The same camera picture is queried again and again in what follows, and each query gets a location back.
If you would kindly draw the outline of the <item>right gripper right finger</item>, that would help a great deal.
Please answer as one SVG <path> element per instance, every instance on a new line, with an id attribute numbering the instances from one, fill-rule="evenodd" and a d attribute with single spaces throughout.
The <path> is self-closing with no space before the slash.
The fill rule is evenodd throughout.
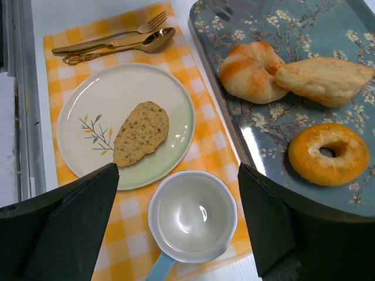
<path id="1" fill-rule="evenodd" d="M 320 204 L 246 164 L 238 183 L 263 280 L 374 279 L 374 218 Z"/>

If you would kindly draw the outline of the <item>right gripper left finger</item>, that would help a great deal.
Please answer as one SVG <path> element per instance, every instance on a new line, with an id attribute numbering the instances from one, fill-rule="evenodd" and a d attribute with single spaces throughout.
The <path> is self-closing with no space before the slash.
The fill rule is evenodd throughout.
<path id="1" fill-rule="evenodd" d="M 109 163 L 1 208 L 1 280 L 90 280 L 117 192 Z"/>

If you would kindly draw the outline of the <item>brown seeded bread slice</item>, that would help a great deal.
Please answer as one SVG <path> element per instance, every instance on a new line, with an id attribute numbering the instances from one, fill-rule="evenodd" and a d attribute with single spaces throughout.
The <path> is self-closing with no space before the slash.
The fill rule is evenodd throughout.
<path id="1" fill-rule="evenodd" d="M 126 167 L 154 153 L 169 132 L 166 111 L 154 102 L 138 104 L 127 117 L 114 140 L 113 162 Z"/>

